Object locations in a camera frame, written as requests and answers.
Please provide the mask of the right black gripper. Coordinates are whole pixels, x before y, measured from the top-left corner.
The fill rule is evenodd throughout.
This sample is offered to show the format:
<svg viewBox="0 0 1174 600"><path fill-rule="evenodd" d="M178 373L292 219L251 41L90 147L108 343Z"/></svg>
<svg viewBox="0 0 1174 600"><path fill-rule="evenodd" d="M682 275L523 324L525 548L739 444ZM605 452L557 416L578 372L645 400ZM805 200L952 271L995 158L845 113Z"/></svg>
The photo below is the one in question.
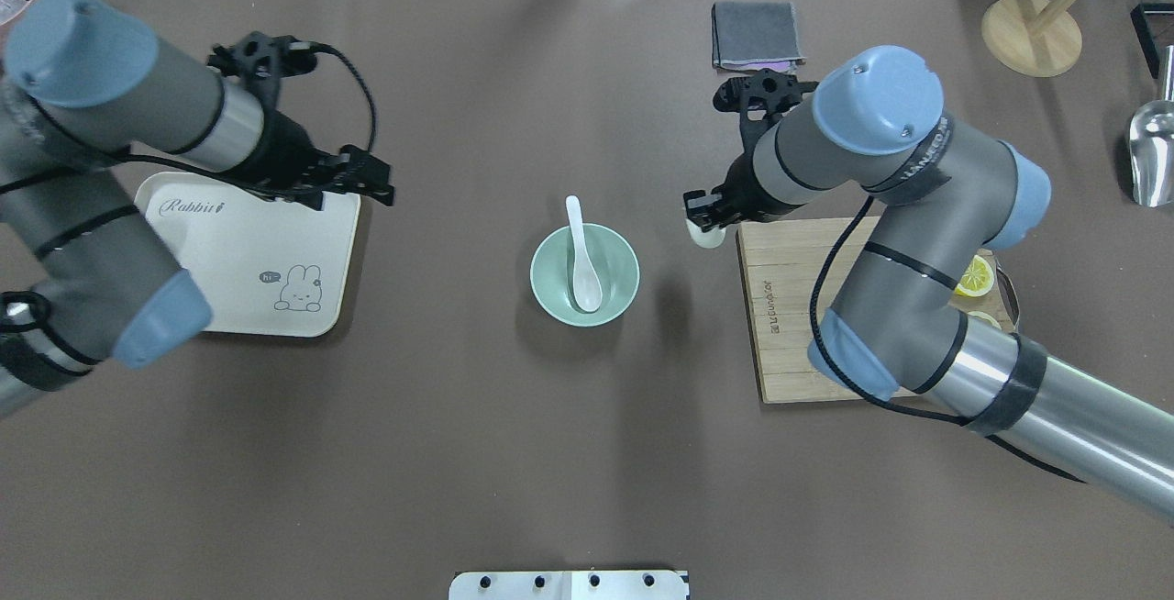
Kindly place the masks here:
<svg viewBox="0 0 1174 600"><path fill-rule="evenodd" d="M682 195L687 218L702 235L716 235L741 221L769 221L803 205L803 190L781 166L780 159L741 154L713 193Z"/></svg>

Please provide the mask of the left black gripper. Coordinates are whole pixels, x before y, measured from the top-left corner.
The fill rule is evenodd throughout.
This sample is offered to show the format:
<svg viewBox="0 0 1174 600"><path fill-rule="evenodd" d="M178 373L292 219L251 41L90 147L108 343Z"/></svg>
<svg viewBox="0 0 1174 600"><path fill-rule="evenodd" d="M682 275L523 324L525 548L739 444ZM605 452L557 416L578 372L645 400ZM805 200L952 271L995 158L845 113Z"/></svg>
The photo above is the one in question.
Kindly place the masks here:
<svg viewBox="0 0 1174 600"><path fill-rule="evenodd" d="M391 168L362 149L339 149L337 178L333 157L312 144L305 128L282 112L263 112L259 144L248 156L248 193L263 200L285 200L322 210L326 194L356 194L382 205L394 205Z"/></svg>

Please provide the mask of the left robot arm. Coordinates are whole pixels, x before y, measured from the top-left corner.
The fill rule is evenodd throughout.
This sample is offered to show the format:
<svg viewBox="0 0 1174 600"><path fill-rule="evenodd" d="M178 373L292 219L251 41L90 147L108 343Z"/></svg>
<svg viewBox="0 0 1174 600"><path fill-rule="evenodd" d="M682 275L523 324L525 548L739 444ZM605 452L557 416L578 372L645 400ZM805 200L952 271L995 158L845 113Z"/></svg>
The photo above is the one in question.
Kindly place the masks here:
<svg viewBox="0 0 1174 600"><path fill-rule="evenodd" d="M393 170L364 144L316 149L282 114L282 79L340 61L321 41L254 31L205 61L101 0L34 0L4 49L4 223L45 270L4 292L4 416L54 395L104 359L130 369L212 319L112 174L151 162L310 208L357 194L393 205Z"/></svg>

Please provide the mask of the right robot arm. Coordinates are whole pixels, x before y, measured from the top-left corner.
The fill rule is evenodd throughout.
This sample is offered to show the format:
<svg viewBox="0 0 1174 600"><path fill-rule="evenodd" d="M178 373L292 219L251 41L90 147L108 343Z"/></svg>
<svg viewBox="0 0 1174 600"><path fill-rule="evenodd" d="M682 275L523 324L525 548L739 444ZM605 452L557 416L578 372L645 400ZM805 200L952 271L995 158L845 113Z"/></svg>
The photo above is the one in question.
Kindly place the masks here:
<svg viewBox="0 0 1174 600"><path fill-rule="evenodd" d="M834 303L808 315L814 368L880 407L899 387L926 396L938 411L920 417L1170 518L1170 414L952 306L976 252L1040 223L1051 182L951 115L923 58L873 47L821 82L756 70L728 79L713 105L738 115L743 150L724 182L683 196L699 245L842 183L883 205Z"/></svg>

